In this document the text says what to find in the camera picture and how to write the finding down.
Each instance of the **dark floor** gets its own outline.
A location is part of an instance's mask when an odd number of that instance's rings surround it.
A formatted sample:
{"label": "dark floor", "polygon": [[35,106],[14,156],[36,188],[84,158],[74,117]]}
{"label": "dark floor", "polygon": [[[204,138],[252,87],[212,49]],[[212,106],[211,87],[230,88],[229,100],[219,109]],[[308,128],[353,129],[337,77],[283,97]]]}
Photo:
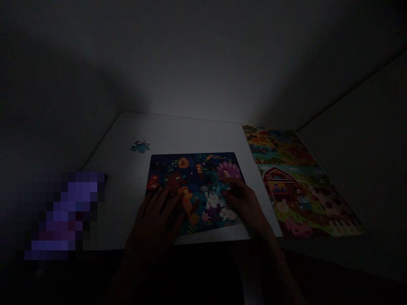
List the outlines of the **dark floor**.
{"label": "dark floor", "polygon": [[[243,290],[228,245],[253,247],[260,261],[265,304],[282,304],[279,283],[273,277],[266,251],[256,240],[175,246],[151,272],[137,292],[139,304],[242,304]],[[399,304],[406,285],[283,250],[288,265],[309,304]],[[13,303],[94,303],[101,297],[120,262],[122,251],[93,252],[88,260],[48,264],[39,280],[27,271],[9,272],[3,288],[14,294]]]}

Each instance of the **red character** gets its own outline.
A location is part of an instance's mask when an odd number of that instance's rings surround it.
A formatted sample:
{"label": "red character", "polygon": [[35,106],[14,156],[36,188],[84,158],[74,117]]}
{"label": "red character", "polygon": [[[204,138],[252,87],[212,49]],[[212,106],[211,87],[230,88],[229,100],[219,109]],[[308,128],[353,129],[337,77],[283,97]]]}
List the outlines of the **red character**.
{"label": "red character", "polygon": [[155,190],[158,188],[161,184],[158,181],[158,176],[157,175],[152,175],[150,178],[150,181],[147,183],[147,189],[148,190]]}

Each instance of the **white wall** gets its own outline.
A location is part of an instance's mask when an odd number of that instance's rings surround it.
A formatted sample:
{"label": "white wall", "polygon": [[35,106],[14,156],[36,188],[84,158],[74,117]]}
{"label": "white wall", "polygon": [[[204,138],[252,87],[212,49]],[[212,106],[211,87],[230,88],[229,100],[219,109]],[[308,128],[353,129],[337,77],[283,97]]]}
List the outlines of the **white wall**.
{"label": "white wall", "polygon": [[397,53],[392,1],[5,1],[35,37],[117,74],[124,110],[297,129]]}
{"label": "white wall", "polygon": [[370,228],[366,237],[284,243],[397,280],[407,272],[407,51],[300,130]]}
{"label": "white wall", "polygon": [[0,133],[1,258],[21,238],[22,222],[52,191],[46,173],[78,171],[119,113],[108,74],[64,49],[2,24]]}

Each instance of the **jigsaw puzzle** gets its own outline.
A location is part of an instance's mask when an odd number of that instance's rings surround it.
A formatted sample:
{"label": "jigsaw puzzle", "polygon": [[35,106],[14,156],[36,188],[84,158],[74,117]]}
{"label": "jigsaw puzzle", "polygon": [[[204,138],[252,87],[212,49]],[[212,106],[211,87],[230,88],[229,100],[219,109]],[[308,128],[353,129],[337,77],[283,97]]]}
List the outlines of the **jigsaw puzzle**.
{"label": "jigsaw puzzle", "polygon": [[221,194],[229,189],[223,182],[227,177],[244,181],[233,152],[153,155],[146,194],[166,185],[169,196],[184,194],[170,220],[185,213],[180,235],[237,225],[242,221]]}

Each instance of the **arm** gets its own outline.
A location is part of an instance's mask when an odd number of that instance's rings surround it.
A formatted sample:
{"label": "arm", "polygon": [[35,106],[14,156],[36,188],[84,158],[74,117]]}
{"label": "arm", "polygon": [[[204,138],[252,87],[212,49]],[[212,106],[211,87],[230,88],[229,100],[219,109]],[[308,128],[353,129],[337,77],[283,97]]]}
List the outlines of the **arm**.
{"label": "arm", "polygon": [[149,194],[141,204],[127,238],[122,263],[106,293],[105,304],[127,303],[151,267],[174,243],[184,215],[180,215],[172,230],[167,231],[170,214],[181,198],[181,194],[174,196],[163,209],[168,191],[169,186],[160,187],[154,196]]}
{"label": "arm", "polygon": [[277,243],[276,236],[260,208],[256,194],[240,179],[228,178],[225,179],[225,182],[231,184],[229,192],[222,192],[228,204],[233,205],[245,223],[259,233],[266,242],[287,304],[305,304],[301,291]]}

